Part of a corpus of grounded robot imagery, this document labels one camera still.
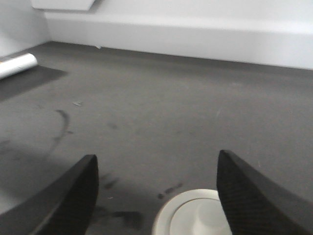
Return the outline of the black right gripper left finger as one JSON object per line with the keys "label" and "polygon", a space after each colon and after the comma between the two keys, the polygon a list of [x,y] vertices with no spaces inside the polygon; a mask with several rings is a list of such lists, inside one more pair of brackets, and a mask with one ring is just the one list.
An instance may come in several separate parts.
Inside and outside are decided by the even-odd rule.
{"label": "black right gripper left finger", "polygon": [[83,235],[99,190],[96,155],[86,155],[60,178],[0,215],[2,235]]}

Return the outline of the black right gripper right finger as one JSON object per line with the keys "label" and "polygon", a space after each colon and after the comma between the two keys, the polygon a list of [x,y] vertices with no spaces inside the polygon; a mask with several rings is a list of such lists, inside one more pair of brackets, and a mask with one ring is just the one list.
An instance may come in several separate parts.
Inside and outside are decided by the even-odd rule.
{"label": "black right gripper right finger", "polygon": [[217,191],[234,235],[311,235],[313,205],[230,150],[221,150]]}

